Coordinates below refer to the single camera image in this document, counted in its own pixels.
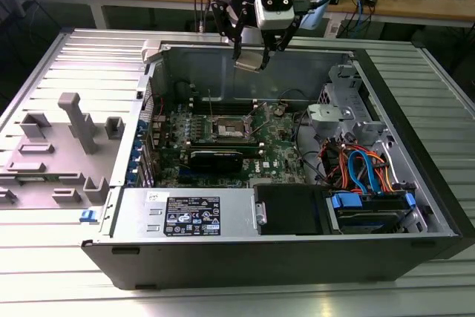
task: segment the metal table surface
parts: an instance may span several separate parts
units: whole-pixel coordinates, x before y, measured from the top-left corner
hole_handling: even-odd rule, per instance
[[[39,109],[46,109],[47,116],[61,115],[55,103],[63,88],[79,92],[94,122],[112,114],[126,120],[131,86],[144,71],[140,55],[144,41],[170,36],[189,41],[203,38],[112,30],[59,35],[0,118],[0,166],[23,134],[18,119],[25,111]],[[220,41],[215,35],[204,38]],[[406,42],[300,38],[292,44],[366,49],[475,223],[475,107],[426,50]],[[82,238],[98,229],[95,224],[79,223],[81,212],[0,211],[1,316],[475,315],[475,247],[447,261],[423,264],[394,282],[118,290],[79,248]]]

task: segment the warning label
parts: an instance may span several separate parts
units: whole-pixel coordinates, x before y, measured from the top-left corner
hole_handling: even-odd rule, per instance
[[[168,197],[165,235],[220,235],[219,197]]]

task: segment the green circuit board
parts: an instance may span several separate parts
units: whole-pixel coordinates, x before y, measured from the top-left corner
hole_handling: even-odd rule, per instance
[[[253,145],[235,145],[233,141],[240,138],[223,137],[220,150],[235,150],[243,152],[244,156],[242,169],[228,174],[186,173],[189,167],[184,163],[183,157],[186,156],[187,142],[189,144],[192,140],[198,146],[216,141],[212,119],[206,115],[193,116],[188,111],[169,113],[166,130],[173,142],[158,148],[160,176],[157,178],[157,187],[246,188],[257,183],[305,183],[304,169],[291,141],[292,114],[277,117],[274,115],[275,108],[276,105],[269,105],[252,116],[248,133],[265,123],[250,136]],[[243,116],[221,117],[224,125],[232,125],[234,120],[242,121],[242,118]],[[219,117],[214,116],[213,121],[219,122]],[[213,150],[207,146],[203,149]]]

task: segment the blue clip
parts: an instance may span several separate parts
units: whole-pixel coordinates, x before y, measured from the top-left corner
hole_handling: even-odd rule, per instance
[[[334,209],[340,207],[362,207],[363,203],[357,193],[340,192],[332,196],[332,205]]]
[[[92,209],[85,209],[84,211],[82,211],[81,217],[79,218],[79,222],[81,222],[81,223],[97,222],[96,211],[93,211]]]
[[[416,206],[416,199],[412,193],[406,193],[406,201],[410,208],[414,208]]]
[[[140,151],[135,150],[135,149],[132,149],[132,150],[131,150],[131,158],[137,159],[137,158],[140,157],[140,155],[141,155],[141,152],[140,152]]]
[[[141,148],[143,146],[140,140],[134,140],[134,148]]]
[[[125,179],[130,180],[130,181],[136,181],[137,180],[137,174],[133,172],[126,172],[125,173]]]
[[[139,163],[137,161],[129,161],[127,168],[128,169],[136,169],[138,167]]]
[[[368,190],[366,189],[364,184],[361,183],[355,175],[355,166],[353,164],[353,159],[358,154],[360,154],[363,157],[363,160],[366,163],[366,167],[368,169],[368,178],[370,179],[371,189],[376,193],[380,193],[381,189],[379,188],[378,180],[375,179],[375,177],[374,177],[373,164],[371,163],[371,159],[368,155],[366,155],[361,150],[355,150],[354,152],[352,152],[350,154],[350,157],[348,157],[348,172],[350,173],[351,179],[363,191],[364,194],[368,193]]]
[[[148,128],[148,123],[145,122],[144,120],[139,120],[137,122],[137,130],[138,131],[144,131],[144,130],[147,130]]]

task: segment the gray plastic block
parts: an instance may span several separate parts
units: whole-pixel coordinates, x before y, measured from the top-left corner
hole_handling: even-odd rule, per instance
[[[7,176],[2,175],[0,176],[0,185],[2,186],[21,186],[22,182],[18,181],[15,176]]]
[[[0,189],[0,203],[15,203],[17,199],[9,189]]]
[[[109,192],[109,184],[105,177],[103,177],[99,186],[96,187],[92,179],[88,177],[82,190],[88,196],[90,202],[104,204]]]
[[[81,98],[78,93],[64,92],[58,100],[58,106],[68,115],[84,152],[91,155],[97,150],[97,146],[92,138],[90,126],[88,126],[84,120],[81,109],[79,108],[80,100]]]
[[[91,115],[89,113],[84,113],[82,115],[82,117],[84,118],[84,122],[86,123],[86,127],[89,129],[89,132],[94,137],[94,135],[96,133],[96,126],[94,125],[94,122],[92,121]],[[73,137],[77,139],[76,132],[74,131],[74,128],[73,128],[72,125],[69,125],[69,130],[71,130],[71,133],[72,133]]]
[[[69,174],[68,176],[59,176],[59,182],[63,185],[82,185],[86,181],[82,172]]]
[[[68,207],[88,208],[94,203],[82,190],[85,178],[90,177],[94,183],[99,183],[102,177],[110,180],[120,140],[109,140],[104,125],[96,125],[94,142],[97,151],[94,155],[86,155],[79,140],[72,138],[68,126],[69,122],[52,122],[50,128],[42,129],[45,135],[43,143],[54,147],[52,153],[22,154],[18,148],[33,144],[25,135],[11,152],[10,159],[0,172],[0,187],[10,189],[19,197],[15,202],[16,209],[58,208],[52,195],[54,189],[61,187],[75,188],[81,196],[80,202],[68,203]],[[38,162],[44,163],[45,172],[7,171],[11,163]]]
[[[44,163],[11,163],[7,167],[7,171],[15,172],[45,172]]]
[[[23,155],[29,154],[51,154],[54,147],[50,143],[44,144],[24,144],[20,145],[18,151]]]
[[[120,140],[124,134],[124,122],[121,117],[109,117],[105,121],[105,131],[109,140]]]
[[[51,195],[57,203],[77,203],[81,196],[76,189],[54,189]]]
[[[43,113],[27,114],[20,123],[20,128],[23,129],[24,134],[28,139],[42,140],[45,138],[41,128],[51,126]]]

